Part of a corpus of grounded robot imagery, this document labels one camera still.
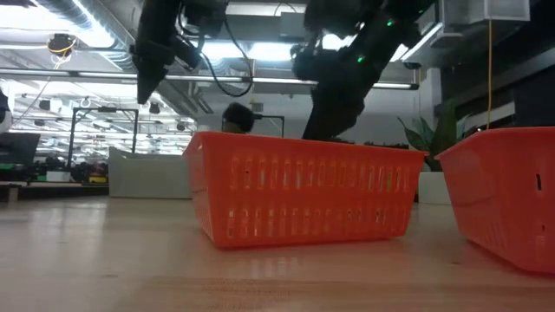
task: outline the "wooden table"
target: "wooden table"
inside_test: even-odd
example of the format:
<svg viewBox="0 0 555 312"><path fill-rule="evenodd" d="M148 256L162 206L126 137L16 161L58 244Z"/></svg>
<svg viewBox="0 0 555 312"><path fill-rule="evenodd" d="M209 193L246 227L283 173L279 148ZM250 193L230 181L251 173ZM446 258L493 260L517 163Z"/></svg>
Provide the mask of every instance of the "wooden table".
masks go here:
<svg viewBox="0 0 555 312"><path fill-rule="evenodd" d="M19 202L0 212L0 311L553 311L555 278L462 239L450 207L367 244L219 251L190 202Z"/></svg>

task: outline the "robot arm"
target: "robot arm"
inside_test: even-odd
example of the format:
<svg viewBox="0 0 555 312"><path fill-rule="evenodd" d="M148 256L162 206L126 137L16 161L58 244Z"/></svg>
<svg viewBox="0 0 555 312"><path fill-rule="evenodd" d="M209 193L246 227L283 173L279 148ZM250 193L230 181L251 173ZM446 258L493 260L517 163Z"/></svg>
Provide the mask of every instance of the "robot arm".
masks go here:
<svg viewBox="0 0 555 312"><path fill-rule="evenodd" d="M311 92L314 106L303 139L328 140L356 124L364 109L364 98L399 45L412 48L420 40L415 22L436 1L309 2L304 26L312 37L307 45L291 50L295 76L318 82ZM147 101L176 56L190 68L198 67L204 38L218 35L228 3L229 0L146 0L137 42L131 48L139 71L139 103ZM175 27L176 20L181 25L180 32ZM338 51L326 50L320 44L324 31L356 39ZM198 38L198 47L190 44L190 36Z"/></svg>
<svg viewBox="0 0 555 312"><path fill-rule="evenodd" d="M305 12L310 43L291 50L293 73L318 81L312 90L314 107L303 139L329 140L356 124L364 98L380 79L399 45L412 48L420 41L416 21L435 0L314 0ZM318 46L323 32L356 36L343 49Z"/></svg>

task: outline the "orange plastic basket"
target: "orange plastic basket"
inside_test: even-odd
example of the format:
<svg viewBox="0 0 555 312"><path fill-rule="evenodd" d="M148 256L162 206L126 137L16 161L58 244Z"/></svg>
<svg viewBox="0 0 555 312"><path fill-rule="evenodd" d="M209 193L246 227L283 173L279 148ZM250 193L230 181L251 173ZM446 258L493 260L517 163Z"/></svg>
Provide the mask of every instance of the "orange plastic basket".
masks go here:
<svg viewBox="0 0 555 312"><path fill-rule="evenodd" d="M477 133L438 156L461 234L555 273L555 128Z"/></svg>
<svg viewBox="0 0 555 312"><path fill-rule="evenodd" d="M227 133L186 149L197 219L223 248L404 235L424 153Z"/></svg>

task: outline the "black post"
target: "black post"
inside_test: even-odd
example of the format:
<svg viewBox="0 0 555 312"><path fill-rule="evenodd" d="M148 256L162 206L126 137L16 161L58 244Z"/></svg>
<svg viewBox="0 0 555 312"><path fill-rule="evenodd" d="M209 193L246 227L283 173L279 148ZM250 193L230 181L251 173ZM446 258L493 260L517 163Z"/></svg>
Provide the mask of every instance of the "black post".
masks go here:
<svg viewBox="0 0 555 312"><path fill-rule="evenodd" d="M135 153L135 147L137 146L137 132L139 130L139 110L135 109L135 123L133 127L133 147L131 148L131 153Z"/></svg>
<svg viewBox="0 0 555 312"><path fill-rule="evenodd" d="M77 124L77 112L79 108L73 109L73 117L71 117L71 133L69 134L69 155L67 170L71 170L71 159L73 158L73 141L75 139L75 125Z"/></svg>

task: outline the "potted plant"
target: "potted plant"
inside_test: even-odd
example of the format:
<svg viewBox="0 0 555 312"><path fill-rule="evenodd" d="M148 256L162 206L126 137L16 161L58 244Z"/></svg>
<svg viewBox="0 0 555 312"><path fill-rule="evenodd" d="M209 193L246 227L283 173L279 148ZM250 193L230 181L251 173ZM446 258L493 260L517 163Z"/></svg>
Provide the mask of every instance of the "potted plant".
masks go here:
<svg viewBox="0 0 555 312"><path fill-rule="evenodd" d="M439 160L435 159L435 156L467 137L467 132L465 132L467 117L457 121L454 105L447 103L443 106L443 111L435 130L422 117L413 119L413 129L408 128L399 118L399 121L405 128L408 143L419 151L429 153L424 161L428 165L430 172L421 172L418 183L420 203L451 205L441 164Z"/></svg>

